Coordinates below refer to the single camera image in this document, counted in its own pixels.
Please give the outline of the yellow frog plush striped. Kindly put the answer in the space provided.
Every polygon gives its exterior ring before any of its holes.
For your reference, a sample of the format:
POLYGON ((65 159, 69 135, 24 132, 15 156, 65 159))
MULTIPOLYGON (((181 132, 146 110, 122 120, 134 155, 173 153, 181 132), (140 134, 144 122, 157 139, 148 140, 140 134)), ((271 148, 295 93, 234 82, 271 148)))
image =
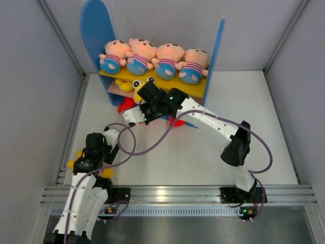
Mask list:
POLYGON ((146 81, 143 80, 134 80, 132 82, 133 89, 134 89, 134 97, 133 100, 136 104, 140 104, 141 97, 138 95, 138 91, 144 86, 147 82, 155 82, 155 79, 153 77, 148 77, 146 81))

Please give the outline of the boy doll striped shirt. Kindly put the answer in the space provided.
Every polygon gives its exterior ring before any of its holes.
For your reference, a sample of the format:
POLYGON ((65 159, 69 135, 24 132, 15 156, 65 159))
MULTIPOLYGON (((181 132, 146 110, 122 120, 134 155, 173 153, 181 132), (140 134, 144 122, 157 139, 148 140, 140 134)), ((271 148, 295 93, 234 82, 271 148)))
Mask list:
POLYGON ((156 58, 151 60, 156 75, 164 80, 171 80, 176 71, 181 70, 180 64, 185 50, 178 44, 168 43, 158 47, 156 58))

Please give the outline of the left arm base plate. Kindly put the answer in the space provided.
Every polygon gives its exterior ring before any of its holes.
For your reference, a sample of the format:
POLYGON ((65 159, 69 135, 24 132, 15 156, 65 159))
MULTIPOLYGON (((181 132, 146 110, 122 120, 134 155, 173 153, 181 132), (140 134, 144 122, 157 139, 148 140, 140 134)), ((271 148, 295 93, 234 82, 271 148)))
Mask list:
POLYGON ((131 189, 124 187, 114 187, 112 193, 110 193, 107 200, 108 204, 112 204, 119 201, 129 202, 131 197, 131 189))

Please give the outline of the boy doll black hair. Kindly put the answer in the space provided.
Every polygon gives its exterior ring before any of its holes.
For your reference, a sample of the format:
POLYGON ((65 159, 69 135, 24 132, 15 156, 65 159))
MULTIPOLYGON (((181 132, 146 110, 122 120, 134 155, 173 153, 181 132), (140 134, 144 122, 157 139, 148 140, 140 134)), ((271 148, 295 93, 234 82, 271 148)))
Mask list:
POLYGON ((141 76, 148 70, 152 70, 153 64, 151 61, 156 58, 157 47, 142 38, 130 38, 128 43, 131 47, 131 50, 125 54, 128 71, 133 75, 141 76))

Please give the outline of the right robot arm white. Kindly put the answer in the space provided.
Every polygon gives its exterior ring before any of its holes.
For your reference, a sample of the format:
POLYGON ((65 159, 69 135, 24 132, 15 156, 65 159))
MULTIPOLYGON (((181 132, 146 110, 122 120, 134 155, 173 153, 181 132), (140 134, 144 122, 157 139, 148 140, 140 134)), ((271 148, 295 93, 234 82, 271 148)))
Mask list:
POLYGON ((145 123, 161 116, 170 116, 219 137, 225 145, 220 157, 233 169, 238 198, 248 202, 255 197, 257 182, 244 167, 244 161, 250 152, 249 123, 242 121, 237 126, 222 121, 185 92, 177 88, 165 92, 151 81, 142 84, 136 95, 140 97, 140 109, 146 118, 145 123))

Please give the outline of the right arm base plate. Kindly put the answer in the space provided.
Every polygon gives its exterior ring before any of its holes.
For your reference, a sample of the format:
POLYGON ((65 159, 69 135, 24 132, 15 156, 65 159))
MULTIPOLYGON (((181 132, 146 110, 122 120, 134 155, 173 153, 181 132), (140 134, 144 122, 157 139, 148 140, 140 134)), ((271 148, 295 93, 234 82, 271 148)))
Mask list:
POLYGON ((245 192, 237 187, 223 187, 220 189, 220 192, 222 203, 261 203, 263 200, 263 193, 260 188, 245 192))

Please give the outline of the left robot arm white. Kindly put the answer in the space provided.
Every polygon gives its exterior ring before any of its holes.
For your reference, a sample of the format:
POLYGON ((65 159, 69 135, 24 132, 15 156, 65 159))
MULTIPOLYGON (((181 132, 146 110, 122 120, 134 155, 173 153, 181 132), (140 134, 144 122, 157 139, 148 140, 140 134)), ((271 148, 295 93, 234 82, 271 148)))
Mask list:
POLYGON ((73 170, 69 195, 53 232, 45 235, 44 243, 91 243, 95 222, 104 203, 114 199, 115 191, 105 164, 112 164, 119 146, 119 132, 109 128, 104 133, 91 133, 86 147, 68 163, 73 170))

